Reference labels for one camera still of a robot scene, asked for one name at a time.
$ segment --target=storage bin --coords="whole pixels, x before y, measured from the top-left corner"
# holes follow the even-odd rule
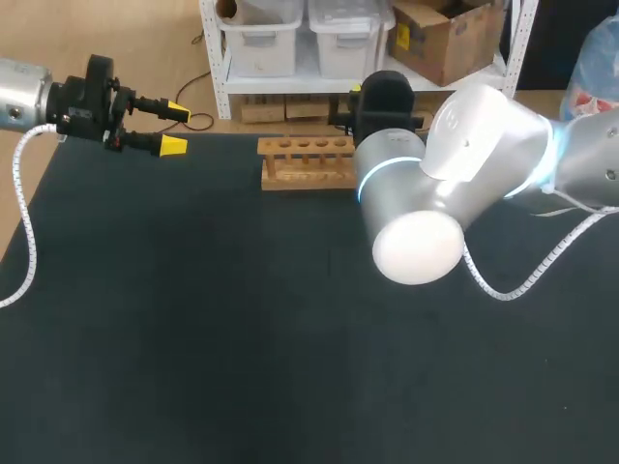
[[[381,70],[395,25],[387,0],[309,0],[309,27],[318,38],[325,78],[361,81]]]
[[[297,29],[303,20],[303,0],[251,0],[251,5],[277,11],[281,24],[234,25],[220,18],[234,72],[242,77],[283,77],[296,71]]]

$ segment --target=wooden block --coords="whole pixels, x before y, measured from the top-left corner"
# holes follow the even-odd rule
[[[357,178],[352,158],[335,159],[276,159],[276,176],[269,177],[266,167],[262,169],[263,190],[316,190],[355,189]]]
[[[329,98],[322,95],[288,95],[286,119],[326,118],[329,116]]]
[[[241,107],[241,121],[246,124],[285,121],[283,95],[247,96]]]
[[[258,155],[353,155],[352,137],[262,137]]]

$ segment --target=white cable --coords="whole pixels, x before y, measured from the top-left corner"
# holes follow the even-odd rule
[[[26,204],[26,199],[23,196],[23,187],[21,185],[21,173],[19,168],[21,166],[21,154],[28,141],[35,135],[44,132],[56,132],[56,125],[45,124],[43,126],[36,126],[26,132],[19,140],[19,143],[17,143],[13,154],[13,183],[15,185],[15,195],[17,195],[17,204],[19,205],[19,212],[21,213],[23,226],[26,230],[26,240],[28,242],[28,273],[17,291],[9,298],[0,301],[0,307],[11,305],[19,300],[23,294],[28,291],[28,288],[30,288],[32,281],[35,278],[35,271],[37,271],[37,245],[35,243],[35,233],[32,230],[32,222],[30,221],[30,216],[28,215],[28,205]]]
[[[611,214],[619,213],[619,208],[602,208],[601,211],[591,215],[586,220],[584,220],[579,226],[577,226],[568,236],[563,239],[556,248],[550,252],[550,254],[546,257],[546,259],[538,266],[538,268],[533,272],[526,281],[520,285],[516,290],[510,293],[500,293],[494,290],[488,283],[484,280],[482,275],[475,266],[473,262],[473,258],[471,257],[471,253],[468,250],[468,247],[464,245],[464,262],[468,267],[471,275],[475,279],[475,281],[479,284],[479,286],[488,293],[492,298],[499,300],[501,302],[510,302],[517,298],[520,298],[526,292],[531,290],[531,288],[540,280],[540,277],[544,275],[544,273],[552,266],[552,264],[561,256],[566,249],[568,249],[578,237],[584,234],[591,226],[596,224],[603,218],[607,218]]]

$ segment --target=dark green mat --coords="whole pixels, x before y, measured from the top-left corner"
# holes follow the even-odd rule
[[[58,150],[0,311],[0,462],[618,461],[616,218],[500,304],[463,267],[383,279],[354,193],[261,193],[254,137],[190,147]],[[501,205],[468,239],[511,290],[580,219]],[[20,227],[2,297],[26,266]]]

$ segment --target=white shelf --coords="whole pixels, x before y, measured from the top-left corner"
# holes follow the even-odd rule
[[[297,73],[290,77],[240,77],[234,60],[226,53],[223,89],[227,94],[345,94],[361,82],[358,79],[325,79],[320,75],[318,50],[313,35],[299,34],[297,39]],[[403,73],[415,91],[455,90],[472,83],[484,83],[502,89],[506,65],[500,53],[494,63],[447,86],[439,87],[391,56],[385,58],[385,69]]]
[[[535,14],[540,0],[510,0],[512,8],[512,46],[507,66],[500,54],[494,63],[447,87],[438,87],[415,72],[410,71],[391,57],[386,58],[385,68],[399,71],[410,80],[416,91],[455,90],[472,83],[485,83],[512,98],[520,76],[526,48],[529,43]],[[206,51],[213,72],[213,88],[220,119],[231,119],[231,94],[326,94],[347,93],[361,83],[357,79],[324,79],[318,69],[316,45],[301,39],[299,41],[297,73],[292,77],[247,78],[240,77],[234,70],[229,54],[223,54],[221,30],[217,22],[215,4],[217,0],[199,0],[200,13],[206,40]]]

